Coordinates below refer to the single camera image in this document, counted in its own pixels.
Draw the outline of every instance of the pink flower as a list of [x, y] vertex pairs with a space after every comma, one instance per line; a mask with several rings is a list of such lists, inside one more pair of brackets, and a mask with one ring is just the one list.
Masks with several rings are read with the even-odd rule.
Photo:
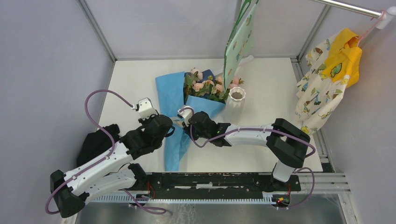
[[201, 90], [203, 87], [204, 87], [203, 83], [195, 83], [192, 88], [194, 89], [195, 92], [199, 92], [199, 90]]
[[238, 77], [234, 76], [233, 84], [239, 85], [239, 78]]
[[194, 68], [190, 71], [190, 73], [193, 75], [195, 74], [195, 72], [198, 72], [197, 76], [198, 76], [199, 80], [202, 80], [204, 78], [204, 74], [202, 74], [202, 72], [200, 70]]
[[224, 80], [222, 76], [219, 76], [216, 78], [216, 81], [218, 81], [219, 83], [223, 84]]
[[204, 85], [210, 85], [210, 84], [214, 85], [214, 82], [212, 80], [205, 80], [205, 81], [202, 82], [202, 84], [204, 84]]
[[223, 85], [217, 84], [217, 85], [215, 85], [215, 87], [216, 87], [217, 91], [219, 91], [219, 92], [224, 91], [224, 86]]
[[231, 84], [228, 86], [228, 89], [232, 89], [232, 88], [234, 88], [234, 87], [238, 87], [238, 85], [237, 85], [237, 84], [234, 84], [234, 83], [231, 83]]

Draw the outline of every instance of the hanging cloth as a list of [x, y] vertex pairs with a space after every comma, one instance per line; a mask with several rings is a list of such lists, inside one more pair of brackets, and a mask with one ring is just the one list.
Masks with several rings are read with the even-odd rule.
[[306, 56], [311, 67], [297, 83], [296, 120], [305, 133], [318, 131], [344, 96], [359, 80], [361, 49], [358, 35], [348, 28], [314, 47]]
[[224, 86], [228, 86], [236, 72], [236, 69], [244, 55], [253, 47], [253, 21], [258, 1], [252, 6], [245, 20], [242, 20], [245, 12], [249, 9], [252, 0], [245, 0], [231, 31], [224, 52], [223, 80]]

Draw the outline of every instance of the green cloth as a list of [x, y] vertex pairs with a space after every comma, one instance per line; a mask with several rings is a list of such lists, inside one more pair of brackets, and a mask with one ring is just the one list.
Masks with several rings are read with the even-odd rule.
[[257, 4], [254, 4], [246, 19], [240, 22], [238, 31], [227, 47], [223, 70], [225, 89], [227, 89], [228, 85], [231, 83], [234, 73], [245, 53], [249, 52], [254, 44], [252, 33], [253, 17], [255, 15], [256, 6]]

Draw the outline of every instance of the black cloth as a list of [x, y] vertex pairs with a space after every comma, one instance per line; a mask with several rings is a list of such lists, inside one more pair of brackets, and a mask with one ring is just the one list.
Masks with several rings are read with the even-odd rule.
[[[111, 134], [115, 142], [120, 140], [120, 136], [118, 135], [120, 129], [118, 125], [112, 124], [104, 127], [104, 129]], [[110, 149], [111, 146], [112, 143], [110, 138], [102, 130], [87, 134], [80, 153], [77, 156], [77, 167], [86, 164], [88, 161], [104, 153], [106, 150]]]

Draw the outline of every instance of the flower bouquet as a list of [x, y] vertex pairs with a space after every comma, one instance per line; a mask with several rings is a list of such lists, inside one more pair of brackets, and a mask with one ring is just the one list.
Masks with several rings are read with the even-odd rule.
[[[210, 70], [203, 72], [192, 69], [190, 72], [177, 72], [156, 78], [160, 111], [172, 118], [177, 111], [188, 105], [196, 112], [204, 111], [213, 118], [225, 106], [230, 88], [242, 84], [242, 79], [234, 77], [224, 88], [222, 77], [214, 78]], [[173, 135], [165, 139], [165, 171], [179, 171], [179, 161], [186, 153], [190, 137], [182, 128], [175, 126]]]
[[222, 76], [214, 79], [210, 70], [201, 72], [194, 68], [191, 72], [187, 72], [184, 75], [184, 102], [187, 102], [189, 96], [194, 96], [225, 104], [230, 89], [238, 87], [240, 84], [243, 84], [243, 80], [234, 76], [227, 89], [224, 90]]

